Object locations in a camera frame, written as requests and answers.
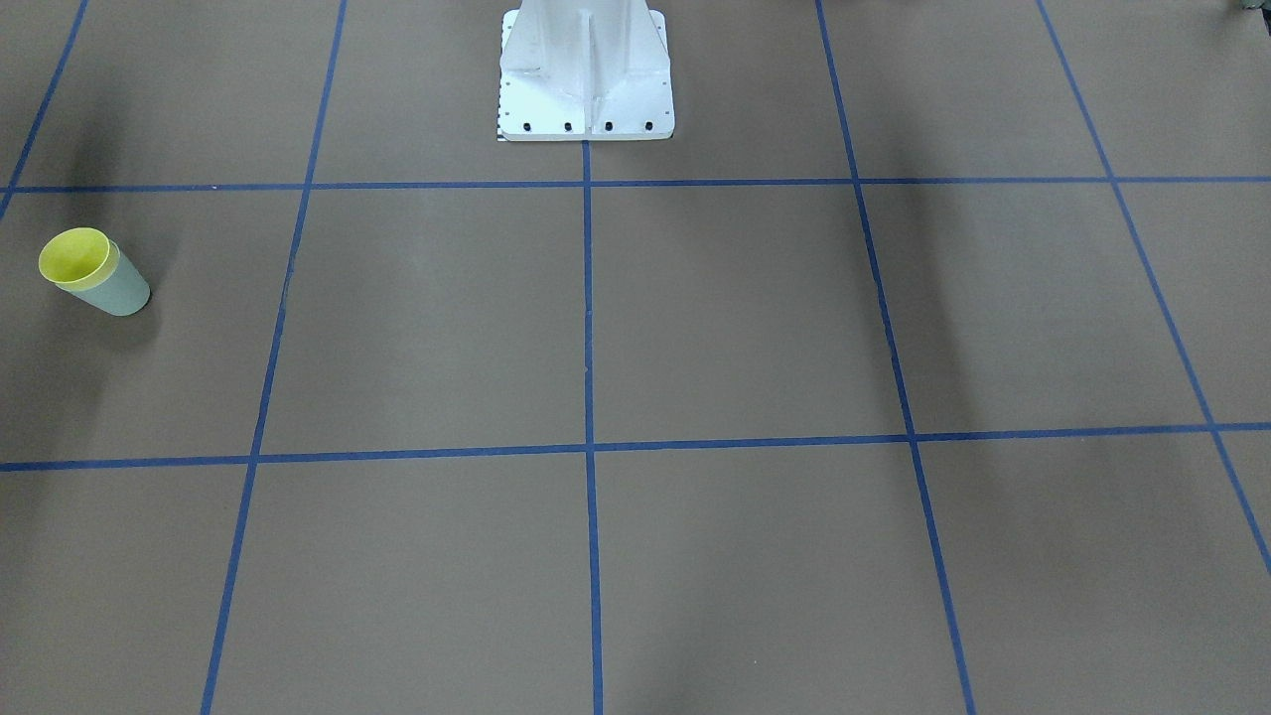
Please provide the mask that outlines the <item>yellow plastic cup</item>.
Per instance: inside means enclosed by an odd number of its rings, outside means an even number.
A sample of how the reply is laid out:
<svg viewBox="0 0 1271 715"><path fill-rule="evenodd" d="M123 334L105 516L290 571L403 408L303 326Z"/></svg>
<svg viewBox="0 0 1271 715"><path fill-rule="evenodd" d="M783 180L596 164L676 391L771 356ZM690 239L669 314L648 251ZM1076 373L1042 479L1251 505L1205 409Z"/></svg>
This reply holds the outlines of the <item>yellow plastic cup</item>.
<svg viewBox="0 0 1271 715"><path fill-rule="evenodd" d="M38 254L38 271L60 290L83 293L112 279L121 262L122 251L108 235L76 227L47 241Z"/></svg>

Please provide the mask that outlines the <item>light green plastic cup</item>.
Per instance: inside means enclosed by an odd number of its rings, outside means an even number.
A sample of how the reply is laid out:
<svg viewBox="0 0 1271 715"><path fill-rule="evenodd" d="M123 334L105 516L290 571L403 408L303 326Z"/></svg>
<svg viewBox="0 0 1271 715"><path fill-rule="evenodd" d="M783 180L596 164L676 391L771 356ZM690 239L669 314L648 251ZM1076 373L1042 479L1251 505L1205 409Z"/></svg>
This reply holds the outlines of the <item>light green plastic cup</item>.
<svg viewBox="0 0 1271 715"><path fill-rule="evenodd" d="M140 312L153 293L145 277L111 240L107 241L107 257L97 271L78 284L58 284L58 288L114 317Z"/></svg>

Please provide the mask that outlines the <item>brown paper table cover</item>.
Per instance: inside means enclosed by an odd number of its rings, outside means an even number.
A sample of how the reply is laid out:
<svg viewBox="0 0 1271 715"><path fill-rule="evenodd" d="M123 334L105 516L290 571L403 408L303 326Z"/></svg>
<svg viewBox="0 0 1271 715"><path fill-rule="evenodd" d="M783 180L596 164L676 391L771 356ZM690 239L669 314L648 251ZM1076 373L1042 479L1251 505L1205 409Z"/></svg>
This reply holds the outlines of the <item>brown paper table cover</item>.
<svg viewBox="0 0 1271 715"><path fill-rule="evenodd" d="M1258 11L508 8L3 4L5 714L1268 711Z"/></svg>

